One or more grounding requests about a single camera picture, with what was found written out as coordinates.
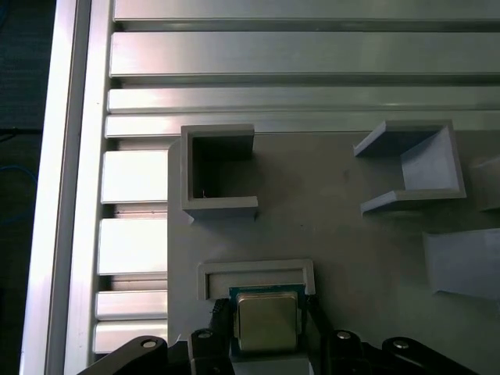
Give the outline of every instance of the metal plate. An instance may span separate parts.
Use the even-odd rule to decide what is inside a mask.
[[[166,290],[102,291],[96,309],[98,320],[166,319]]]
[[[112,114],[500,109],[499,87],[197,87],[109,91]]]
[[[104,155],[102,203],[166,202],[168,151],[113,151]]]
[[[98,274],[165,273],[165,219],[104,219]]]
[[[252,123],[256,133],[371,131],[385,120],[452,119],[456,130],[500,130],[500,111],[233,112],[165,116],[108,116],[108,138],[180,136],[184,125]]]
[[[490,30],[498,11],[495,0],[116,0],[114,19],[126,30]]]
[[[388,82],[390,75],[394,82],[479,80],[500,73],[497,44],[496,35],[475,33],[115,33],[110,75],[156,83],[161,77],[242,83],[316,77],[323,84],[329,78]]]
[[[242,293],[237,297],[237,337],[242,352],[293,351],[298,335],[297,294]]]

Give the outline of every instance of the gray plastic block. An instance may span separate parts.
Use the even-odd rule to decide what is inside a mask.
[[[500,156],[472,167],[470,179],[477,208],[500,209]]]
[[[423,242],[434,292],[500,298],[500,229],[424,234]]]
[[[195,219],[254,216],[255,196],[220,196],[220,174],[227,162],[252,158],[252,125],[189,126],[181,128],[181,206]]]
[[[314,295],[313,261],[309,259],[262,262],[204,263],[198,266],[198,300],[229,298],[229,288],[304,284]]]
[[[364,202],[362,213],[466,197],[451,121],[386,121],[354,147],[354,155],[401,162],[403,186]]]

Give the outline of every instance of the square bracket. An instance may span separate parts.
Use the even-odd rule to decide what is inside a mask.
[[[404,186],[362,203],[362,213],[466,197],[451,121],[385,121],[354,147],[354,156],[401,161]]]
[[[210,168],[252,158],[253,125],[181,128],[181,206],[195,219],[255,216],[255,196],[220,196],[220,181]]]
[[[203,263],[198,266],[198,300],[229,298],[233,287],[303,284],[314,295],[313,261],[309,259],[262,262]]]

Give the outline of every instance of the black mechanical part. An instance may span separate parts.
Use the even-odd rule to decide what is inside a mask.
[[[100,359],[80,375],[135,375],[168,365],[168,345],[160,337],[141,336]]]
[[[191,375],[234,375],[227,338],[214,330],[197,330],[187,343]]]
[[[452,373],[453,375],[477,375],[466,367],[452,361],[441,353],[407,337],[389,338],[382,344],[382,350],[394,357],[412,363],[431,374]]]
[[[348,330],[334,330],[314,296],[305,311],[305,347],[315,375],[477,375],[407,337],[374,348]],[[155,370],[169,375],[234,375],[229,357],[233,313],[229,300],[216,302],[208,329],[171,348],[160,337],[135,338],[80,375],[136,375]]]

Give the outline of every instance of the silver block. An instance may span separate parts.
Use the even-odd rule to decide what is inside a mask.
[[[104,219],[99,238],[98,274],[165,273],[165,219]]]
[[[168,151],[113,151],[104,155],[102,203],[166,202]]]
[[[166,291],[102,291],[97,294],[97,320],[166,319]]]

